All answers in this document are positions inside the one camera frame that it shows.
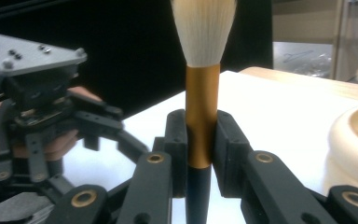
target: mounting plate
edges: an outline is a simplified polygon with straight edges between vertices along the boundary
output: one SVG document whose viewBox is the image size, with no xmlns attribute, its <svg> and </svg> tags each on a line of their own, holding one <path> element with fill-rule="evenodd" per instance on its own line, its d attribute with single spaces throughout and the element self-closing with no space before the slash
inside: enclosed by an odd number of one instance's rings
<svg viewBox="0 0 358 224">
<path fill-rule="evenodd" d="M 63 49 L 0 35 L 0 75 L 17 76 L 86 60 L 83 49 Z"/>
</svg>

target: table surface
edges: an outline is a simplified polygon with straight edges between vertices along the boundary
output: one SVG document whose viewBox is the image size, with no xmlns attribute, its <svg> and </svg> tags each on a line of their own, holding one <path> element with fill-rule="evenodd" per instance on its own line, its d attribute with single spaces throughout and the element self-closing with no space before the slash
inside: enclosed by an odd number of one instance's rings
<svg viewBox="0 0 358 224">
<path fill-rule="evenodd" d="M 334 120 L 356 106 L 358 84 L 258 67 L 220 76 L 218 108 L 234 117 L 252 148 L 276 154 L 305 187 L 322 194 L 345 184 L 329 177 L 327 137 Z M 124 120 L 125 129 L 152 148 L 154 138 L 164 135 L 166 116 L 180 108 L 185 108 L 184 92 Z M 97 152 L 79 141 L 64 162 L 64 175 L 76 186 L 106 189 L 131 178 L 135 167 L 106 139 Z M 208 223 L 245 223 L 240 204 L 220 196 L 213 174 Z M 186 223 L 183 199 L 173 200 L 172 223 Z"/>
</svg>

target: human hand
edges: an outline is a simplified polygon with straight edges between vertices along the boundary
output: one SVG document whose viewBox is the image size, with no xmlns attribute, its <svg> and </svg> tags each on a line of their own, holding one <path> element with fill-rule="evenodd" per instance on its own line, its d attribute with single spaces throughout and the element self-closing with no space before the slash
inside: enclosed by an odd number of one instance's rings
<svg viewBox="0 0 358 224">
<path fill-rule="evenodd" d="M 94 100 L 101 101 L 101 99 L 86 90 L 83 87 L 75 87 L 70 89 L 70 91 L 83 94 L 92 98 Z M 77 130 L 72 130 L 68 133 L 65 133 L 57 137 L 53 142 L 49 143 L 45 147 L 45 158 L 47 161 L 56 161 L 59 160 L 63 155 L 66 154 L 76 143 Z M 14 156 L 17 158 L 26 158 L 27 151 L 24 146 L 18 146 L 13 148 Z"/>
</svg>

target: brush ferrule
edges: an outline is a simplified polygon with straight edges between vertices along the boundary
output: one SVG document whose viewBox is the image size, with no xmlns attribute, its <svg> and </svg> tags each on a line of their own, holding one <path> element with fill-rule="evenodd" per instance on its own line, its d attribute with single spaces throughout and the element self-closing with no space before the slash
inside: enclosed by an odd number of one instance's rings
<svg viewBox="0 0 358 224">
<path fill-rule="evenodd" d="M 212 163 L 220 64 L 186 69 L 186 125 L 188 165 L 206 168 Z"/>
</svg>

